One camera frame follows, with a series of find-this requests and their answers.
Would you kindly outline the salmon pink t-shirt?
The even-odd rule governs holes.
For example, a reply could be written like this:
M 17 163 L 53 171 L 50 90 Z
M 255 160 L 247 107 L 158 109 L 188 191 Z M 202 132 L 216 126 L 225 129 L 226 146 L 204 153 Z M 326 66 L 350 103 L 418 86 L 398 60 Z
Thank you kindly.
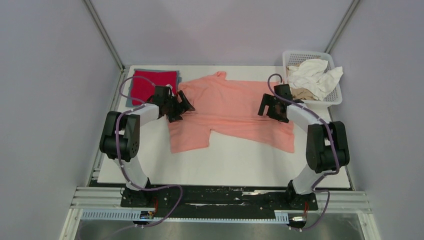
M 294 124 L 258 114 L 263 95 L 271 93 L 268 84 L 226 77 L 218 71 L 178 85 L 195 110 L 168 124 L 171 153 L 209 147 L 211 132 L 294 153 Z

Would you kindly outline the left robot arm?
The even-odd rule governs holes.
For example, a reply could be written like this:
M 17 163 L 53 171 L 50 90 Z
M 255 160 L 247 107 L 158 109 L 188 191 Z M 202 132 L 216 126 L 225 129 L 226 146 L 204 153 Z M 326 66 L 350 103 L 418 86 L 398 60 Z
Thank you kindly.
M 120 169 L 125 179 L 121 206 L 147 207 L 153 201 L 149 177 L 138 160 L 141 127 L 167 117 L 170 123 L 181 121 L 185 112 L 195 111 L 184 92 L 172 92 L 170 86 L 156 86 L 154 93 L 140 106 L 126 112 L 106 115 L 99 149 Z

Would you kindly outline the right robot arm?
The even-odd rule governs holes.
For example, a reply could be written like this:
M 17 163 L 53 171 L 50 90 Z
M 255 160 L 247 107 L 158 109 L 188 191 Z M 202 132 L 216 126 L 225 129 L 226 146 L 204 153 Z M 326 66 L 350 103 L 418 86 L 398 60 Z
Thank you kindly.
M 309 203 L 317 185 L 327 176 L 336 175 L 350 162 L 346 127 L 341 121 L 326 121 L 301 100 L 293 99 L 288 84 L 275 85 L 271 94 L 263 94 L 258 115 L 282 123 L 294 122 L 306 133 L 306 166 L 292 179 L 284 201 L 292 209 Z

